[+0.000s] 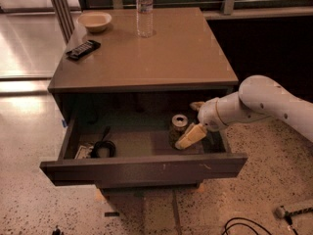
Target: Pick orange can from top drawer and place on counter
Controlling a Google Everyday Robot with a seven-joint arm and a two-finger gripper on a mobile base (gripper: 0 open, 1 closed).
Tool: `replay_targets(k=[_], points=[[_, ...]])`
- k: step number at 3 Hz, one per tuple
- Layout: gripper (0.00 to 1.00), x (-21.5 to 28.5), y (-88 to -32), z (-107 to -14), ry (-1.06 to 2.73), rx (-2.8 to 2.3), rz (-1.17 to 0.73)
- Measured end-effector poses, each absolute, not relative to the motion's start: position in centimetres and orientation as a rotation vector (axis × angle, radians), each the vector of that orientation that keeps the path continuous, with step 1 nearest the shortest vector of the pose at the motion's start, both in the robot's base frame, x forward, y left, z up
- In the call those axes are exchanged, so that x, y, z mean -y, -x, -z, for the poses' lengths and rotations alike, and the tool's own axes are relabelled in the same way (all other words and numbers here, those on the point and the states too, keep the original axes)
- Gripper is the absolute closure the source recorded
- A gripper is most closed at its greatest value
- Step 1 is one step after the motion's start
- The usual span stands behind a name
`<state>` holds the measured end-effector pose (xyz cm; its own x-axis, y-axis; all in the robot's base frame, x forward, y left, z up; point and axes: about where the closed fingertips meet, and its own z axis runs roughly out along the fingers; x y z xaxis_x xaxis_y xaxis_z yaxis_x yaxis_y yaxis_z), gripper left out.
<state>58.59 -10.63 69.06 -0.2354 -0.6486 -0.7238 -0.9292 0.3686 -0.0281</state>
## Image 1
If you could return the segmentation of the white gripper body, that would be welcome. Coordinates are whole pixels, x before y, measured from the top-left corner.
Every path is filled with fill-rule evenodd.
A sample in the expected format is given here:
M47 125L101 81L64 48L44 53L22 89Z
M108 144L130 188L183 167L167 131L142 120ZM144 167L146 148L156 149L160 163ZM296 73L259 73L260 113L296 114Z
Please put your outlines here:
M227 127L218 114L217 103L217 98L208 100L200 106L198 112L199 123L211 132L216 132Z

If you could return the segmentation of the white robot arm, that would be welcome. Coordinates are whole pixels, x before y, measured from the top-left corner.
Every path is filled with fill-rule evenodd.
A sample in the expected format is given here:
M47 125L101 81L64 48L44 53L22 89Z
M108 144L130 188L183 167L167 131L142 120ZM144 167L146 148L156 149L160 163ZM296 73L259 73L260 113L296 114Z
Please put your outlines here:
M273 117L302 136L313 141L313 104L290 94L275 80L253 75L246 78L239 90L222 98L193 102L198 124L190 124L176 141L175 148L184 150L202 140L208 132L216 132L237 122L248 123Z

